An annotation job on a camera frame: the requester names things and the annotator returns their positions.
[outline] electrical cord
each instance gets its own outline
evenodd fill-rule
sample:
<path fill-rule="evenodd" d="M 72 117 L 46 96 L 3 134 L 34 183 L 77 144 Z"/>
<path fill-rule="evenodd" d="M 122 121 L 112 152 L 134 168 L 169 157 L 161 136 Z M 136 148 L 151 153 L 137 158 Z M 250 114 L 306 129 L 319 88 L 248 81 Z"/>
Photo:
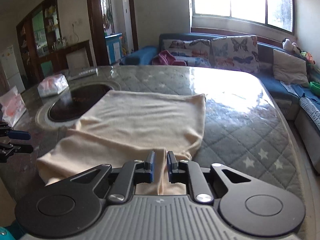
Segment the electrical cord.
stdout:
<path fill-rule="evenodd" d="M 72 24 L 72 31 L 77 36 L 77 38 L 78 38 L 77 42 L 78 42 L 79 41 L 79 36 L 75 33 L 75 25 L 74 24 Z"/>

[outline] green toy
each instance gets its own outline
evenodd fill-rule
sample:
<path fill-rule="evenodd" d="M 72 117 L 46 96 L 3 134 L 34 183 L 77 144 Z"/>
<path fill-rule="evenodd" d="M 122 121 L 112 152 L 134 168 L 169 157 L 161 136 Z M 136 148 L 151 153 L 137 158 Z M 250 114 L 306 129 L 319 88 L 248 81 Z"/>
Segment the green toy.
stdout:
<path fill-rule="evenodd" d="M 316 82 L 310 82 L 310 89 L 316 96 L 320 96 L 320 84 Z"/>

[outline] folded cloth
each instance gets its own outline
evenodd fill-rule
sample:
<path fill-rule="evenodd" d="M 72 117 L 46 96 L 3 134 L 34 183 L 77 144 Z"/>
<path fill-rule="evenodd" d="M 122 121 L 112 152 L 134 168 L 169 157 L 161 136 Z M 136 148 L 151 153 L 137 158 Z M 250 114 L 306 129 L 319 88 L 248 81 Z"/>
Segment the folded cloth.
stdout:
<path fill-rule="evenodd" d="M 183 60 L 176 60 L 174 56 L 167 50 L 162 50 L 157 56 L 152 59 L 152 65 L 178 65 L 186 66 Z"/>
<path fill-rule="evenodd" d="M 113 168 L 153 150 L 152 184 L 137 185 L 137 194 L 185 194 L 185 186 L 171 184 L 166 152 L 177 160 L 191 159 L 204 134 L 205 96 L 109 91 L 68 129 L 67 137 L 37 160 L 40 177 L 53 183 L 102 163 Z"/>

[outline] blue cabinet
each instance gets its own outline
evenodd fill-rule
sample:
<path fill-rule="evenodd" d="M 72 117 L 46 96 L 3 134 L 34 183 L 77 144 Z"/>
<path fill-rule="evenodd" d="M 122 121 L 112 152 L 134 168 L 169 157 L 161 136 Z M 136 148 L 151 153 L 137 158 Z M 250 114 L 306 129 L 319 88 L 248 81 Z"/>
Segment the blue cabinet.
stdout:
<path fill-rule="evenodd" d="M 122 33 L 105 37 L 110 64 L 120 61 L 120 59 L 123 57 L 121 38 Z"/>

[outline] gray gripper base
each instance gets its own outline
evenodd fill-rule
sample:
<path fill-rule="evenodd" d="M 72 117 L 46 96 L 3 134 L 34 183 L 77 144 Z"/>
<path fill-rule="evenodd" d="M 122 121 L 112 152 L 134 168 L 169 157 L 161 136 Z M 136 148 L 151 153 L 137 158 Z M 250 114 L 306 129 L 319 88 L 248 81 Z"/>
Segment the gray gripper base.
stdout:
<path fill-rule="evenodd" d="M 22 240 L 36 240 L 26 234 Z M 134 195 L 123 205 L 109 206 L 89 229 L 68 240 L 254 240 L 224 223 L 216 211 L 191 202 L 186 195 Z M 290 234 L 273 239 L 299 240 Z"/>

